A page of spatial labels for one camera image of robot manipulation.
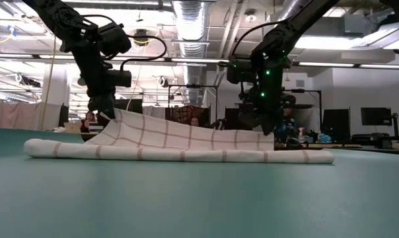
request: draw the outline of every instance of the ceiling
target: ceiling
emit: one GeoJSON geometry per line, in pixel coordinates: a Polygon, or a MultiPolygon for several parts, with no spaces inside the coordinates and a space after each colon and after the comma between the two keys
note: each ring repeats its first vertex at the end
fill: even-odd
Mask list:
{"type": "MultiPolygon", "coordinates": [[[[178,31],[176,29],[176,19],[171,12],[158,11],[140,11],[133,10],[133,7],[125,7],[124,4],[118,6],[107,4],[104,1],[85,0],[90,4],[84,5],[83,0],[65,0],[69,4],[77,4],[79,6],[75,10],[81,15],[106,15],[113,18],[117,23],[124,25],[126,34],[134,34],[137,29],[146,29],[149,35],[162,38],[168,47],[166,57],[180,57],[180,48],[178,39],[178,31]]],[[[136,3],[145,3],[144,1],[131,1],[136,3]]],[[[207,1],[208,18],[206,22],[206,39],[204,44],[207,44],[206,57],[220,58],[219,48],[221,47],[222,37],[225,31],[225,25],[230,16],[229,9],[233,5],[232,0],[216,0],[207,1]]],[[[254,9],[256,20],[248,22],[245,20],[246,15],[238,14],[242,18],[236,34],[236,38],[245,33],[248,29],[254,26],[265,23],[269,19],[273,19],[278,11],[282,9],[283,1],[264,1],[264,0],[249,0],[244,3],[245,9],[254,9]]],[[[362,15],[363,13],[375,13],[384,10],[384,6],[378,1],[340,1],[338,5],[326,13],[326,17],[342,17],[348,10],[354,9],[354,15],[362,15]]],[[[91,18],[91,21],[99,26],[108,24],[107,19],[91,18]]],[[[0,44],[0,53],[8,54],[52,54],[54,50],[54,36],[50,31],[37,19],[37,14],[24,3],[18,0],[0,1],[0,37],[1,40],[9,38],[4,43],[0,44]]],[[[240,43],[237,53],[248,55],[258,43],[262,40],[263,32],[256,30],[249,34],[243,42],[240,43]]],[[[63,54],[59,52],[61,41],[56,39],[56,54],[63,54]]],[[[160,42],[152,40],[146,47],[139,47],[133,44],[132,49],[123,56],[156,56],[163,50],[160,42]]],[[[394,54],[390,50],[360,50],[360,51],[345,51],[345,50],[316,50],[316,49],[300,49],[295,48],[291,54],[292,60],[300,61],[324,61],[324,62],[367,62],[367,63],[387,63],[394,59],[394,54]]],[[[31,86],[22,85],[18,81],[17,73],[25,75],[37,82],[43,83],[44,72],[47,63],[50,61],[43,60],[39,62],[33,61],[0,61],[0,89],[35,89],[31,86]]],[[[79,86],[77,80],[79,78],[78,67],[71,62],[64,63],[68,66],[67,74],[72,80],[72,91],[85,91],[86,87],[79,86]]],[[[208,65],[207,70],[215,71],[214,65],[208,65]]],[[[135,89],[138,91],[148,92],[167,92],[167,89],[157,85],[157,79],[164,77],[170,83],[184,84],[184,66],[175,64],[172,66],[166,65],[126,65],[125,70],[132,72],[133,83],[137,85],[135,89]]],[[[316,70],[314,68],[296,67],[290,69],[290,72],[302,72],[312,75],[316,70]]],[[[119,95],[128,98],[134,87],[118,89],[119,95]]],[[[35,93],[9,93],[8,96],[16,95],[15,100],[25,99],[25,101],[39,102],[40,94],[35,93]]],[[[0,101],[12,100],[13,97],[0,96],[0,101]]],[[[178,97],[176,102],[182,102],[184,97],[178,97]]],[[[146,101],[162,102],[166,101],[165,95],[154,96],[151,95],[146,101]]],[[[75,93],[71,95],[71,110],[73,112],[84,112],[88,97],[83,93],[75,93]]]]}

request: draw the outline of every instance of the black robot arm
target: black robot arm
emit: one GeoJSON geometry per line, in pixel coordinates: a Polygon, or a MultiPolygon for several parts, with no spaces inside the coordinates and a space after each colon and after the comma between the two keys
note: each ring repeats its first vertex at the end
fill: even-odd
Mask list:
{"type": "MultiPolygon", "coordinates": [[[[247,93],[242,90],[240,94],[246,105],[239,115],[244,123],[261,125],[265,135],[273,131],[283,114],[283,69],[291,65],[287,56],[299,38],[338,1],[311,0],[298,14],[269,31],[248,59],[229,58],[228,81],[253,84],[247,93]]],[[[392,7],[399,18],[399,0],[381,2],[392,7]]]]}
{"type": "Polygon", "coordinates": [[[104,62],[104,58],[113,58],[130,50],[131,42],[123,25],[110,19],[109,24],[98,27],[60,0],[23,2],[34,9],[44,24],[62,40],[60,51],[73,54],[87,84],[87,94],[91,98],[89,110],[98,110],[114,118],[116,82],[118,86],[130,87],[131,73],[111,70],[112,65],[104,62]]]}

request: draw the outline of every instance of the checkered towel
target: checkered towel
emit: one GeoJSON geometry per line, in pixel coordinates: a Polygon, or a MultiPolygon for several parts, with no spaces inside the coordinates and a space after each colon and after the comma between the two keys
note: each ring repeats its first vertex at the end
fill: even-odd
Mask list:
{"type": "Polygon", "coordinates": [[[332,163],[328,151],[273,151],[273,136],[241,130],[212,130],[116,110],[111,121],[85,144],[31,139],[31,157],[209,161],[255,163],[332,163]]]}

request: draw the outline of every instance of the green table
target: green table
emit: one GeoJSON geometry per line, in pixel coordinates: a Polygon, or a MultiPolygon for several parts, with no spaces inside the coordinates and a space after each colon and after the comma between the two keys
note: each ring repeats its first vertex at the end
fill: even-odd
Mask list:
{"type": "Polygon", "coordinates": [[[399,155],[333,165],[29,159],[0,130],[0,238],[399,238],[399,155]]]}

